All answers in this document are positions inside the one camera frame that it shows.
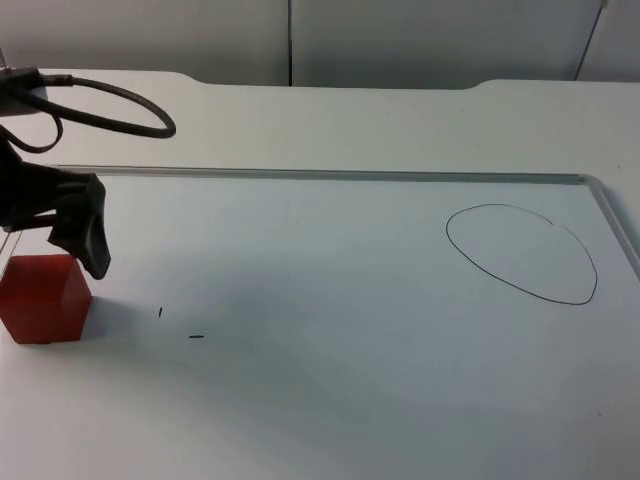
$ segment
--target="whiteboard frame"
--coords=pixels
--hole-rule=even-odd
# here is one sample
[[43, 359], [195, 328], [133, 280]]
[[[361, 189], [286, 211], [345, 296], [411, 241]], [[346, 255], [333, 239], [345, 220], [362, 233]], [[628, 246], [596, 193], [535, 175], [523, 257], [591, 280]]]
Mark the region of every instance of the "whiteboard frame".
[[[591, 191], [609, 228], [618, 239], [631, 268], [640, 280], [640, 256], [629, 239], [618, 215], [607, 199], [603, 183], [585, 174], [540, 173], [454, 173], [454, 172], [384, 172], [353, 170], [263, 170], [228, 168], [176, 168], [176, 167], [93, 167], [88, 165], [57, 166], [78, 173], [95, 173], [109, 176], [160, 176], [201, 178], [246, 178], [278, 180], [347, 180], [383, 182], [447, 182], [447, 183], [528, 183], [547, 185], [585, 185]], [[0, 246], [0, 259], [13, 253], [20, 233], [10, 234]]]

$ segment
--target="black marker line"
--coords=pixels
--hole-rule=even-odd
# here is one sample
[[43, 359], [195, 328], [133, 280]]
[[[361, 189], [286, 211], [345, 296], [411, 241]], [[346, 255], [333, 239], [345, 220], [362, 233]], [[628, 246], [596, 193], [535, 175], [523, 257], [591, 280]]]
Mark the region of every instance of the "black marker line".
[[564, 228], [567, 232], [569, 232], [573, 238], [575, 238], [578, 243], [580, 244], [580, 246], [582, 247], [582, 249], [584, 250], [584, 253], [587, 254], [587, 258], [589, 258], [589, 262], [591, 263], [591, 268], [593, 269], [593, 273], [595, 275], [595, 282], [593, 284], [593, 290], [591, 291], [591, 295], [589, 296], [589, 298], [587, 300], [585, 300], [584, 302], [565, 302], [562, 300], [555, 300], [553, 298], [548, 298], [548, 297], [544, 297], [542, 295], [538, 295], [536, 293], [530, 292], [529, 290], [526, 290], [522, 287], [519, 287], [518, 285], [508, 282], [507, 280], [500, 278], [499, 276], [491, 273], [490, 271], [488, 271], [486, 268], [481, 267], [479, 264], [477, 264], [476, 262], [473, 261], [473, 259], [471, 259], [471, 257], [469, 257], [469, 255], [467, 255], [466, 253], [464, 253], [460, 247], [458, 247], [456, 245], [456, 243], [453, 241], [453, 239], [451, 238], [451, 234], [449, 233], [449, 224], [451, 223], [451, 220], [453, 220], [457, 215], [464, 213], [464, 212], [468, 212], [469, 210], [474, 210], [476, 208], [480, 208], [480, 207], [510, 207], [510, 208], [515, 208], [517, 210], [522, 210], [524, 212], [528, 212], [528, 213], [532, 213], [533, 215], [545, 220], [547, 223], [549, 223], [549, 225], [554, 225], [554, 223], [549, 220], [547, 217], [545, 217], [544, 215], [541, 215], [537, 212], [534, 212], [533, 210], [529, 210], [527, 208], [523, 208], [523, 207], [518, 207], [516, 205], [510, 205], [508, 203], [483, 203], [482, 205], [475, 205], [473, 207], [469, 207], [469, 208], [465, 208], [462, 210], [457, 211], [456, 213], [454, 213], [453, 215], [451, 215], [449, 217], [449, 220], [447, 220], [447, 224], [445, 226], [445, 232], [447, 234], [447, 238], [449, 239], [449, 243], [451, 243], [451, 245], [453, 245], [455, 247], [456, 250], [458, 250], [458, 252], [460, 252], [460, 254], [466, 258], [467, 260], [469, 260], [473, 265], [475, 265], [477, 268], [479, 268], [481, 271], [483, 271], [484, 273], [486, 273], [487, 275], [495, 278], [496, 280], [501, 281], [502, 283], [505, 283], [507, 285], [509, 285], [510, 287], [513, 287], [515, 289], [520, 290], [521, 292], [527, 293], [533, 297], [539, 298], [540, 300], [546, 300], [547, 302], [551, 302], [551, 303], [557, 303], [560, 305], [574, 305], [574, 306], [579, 306], [579, 305], [586, 305], [587, 303], [589, 303], [592, 299], [593, 296], [596, 293], [596, 288], [598, 287], [598, 270], [596, 270], [596, 266], [593, 263], [593, 258], [591, 258], [591, 254], [589, 253], [589, 250], [587, 250], [587, 247], [585, 246], [584, 243], [582, 243], [582, 240], [580, 240], [578, 238], [578, 236], [573, 233], [571, 230], [569, 230], [567, 227], [565, 227], [564, 225], [558, 225], [560, 228]]

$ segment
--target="white wall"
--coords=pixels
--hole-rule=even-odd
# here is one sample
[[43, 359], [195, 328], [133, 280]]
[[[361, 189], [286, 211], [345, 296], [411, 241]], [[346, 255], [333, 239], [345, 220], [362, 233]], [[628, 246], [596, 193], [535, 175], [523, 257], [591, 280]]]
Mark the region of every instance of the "white wall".
[[287, 0], [1, 0], [11, 65], [288, 83]]
[[599, 0], [292, 0], [296, 85], [573, 80]]
[[640, 0], [608, 0], [578, 78], [640, 81]]

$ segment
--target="robotic arm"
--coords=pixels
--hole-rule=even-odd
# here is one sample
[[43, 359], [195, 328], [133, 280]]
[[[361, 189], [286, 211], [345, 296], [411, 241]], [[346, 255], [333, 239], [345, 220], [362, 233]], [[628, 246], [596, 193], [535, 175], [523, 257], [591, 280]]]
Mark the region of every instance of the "robotic arm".
[[[70, 109], [42, 99], [34, 89], [80, 85], [126, 98], [154, 113], [163, 128], [135, 125]], [[0, 126], [0, 226], [7, 232], [51, 227], [49, 242], [80, 260], [95, 279], [104, 278], [111, 255], [104, 232], [105, 188], [95, 174], [79, 174], [24, 162], [13, 146], [42, 153], [62, 137], [62, 119], [131, 135], [169, 138], [176, 126], [160, 107], [133, 92], [112, 85], [74, 78], [71, 75], [41, 75], [36, 69], [0, 71], [0, 115], [11, 113], [15, 102], [48, 113], [57, 127], [53, 143], [29, 145]]]

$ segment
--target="red cube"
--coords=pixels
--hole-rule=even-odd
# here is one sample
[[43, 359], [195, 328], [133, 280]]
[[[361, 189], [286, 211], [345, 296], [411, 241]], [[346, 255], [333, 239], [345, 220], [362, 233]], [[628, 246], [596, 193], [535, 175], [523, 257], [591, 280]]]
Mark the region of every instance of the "red cube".
[[15, 256], [0, 281], [0, 317], [16, 343], [80, 340], [91, 292], [71, 255]]

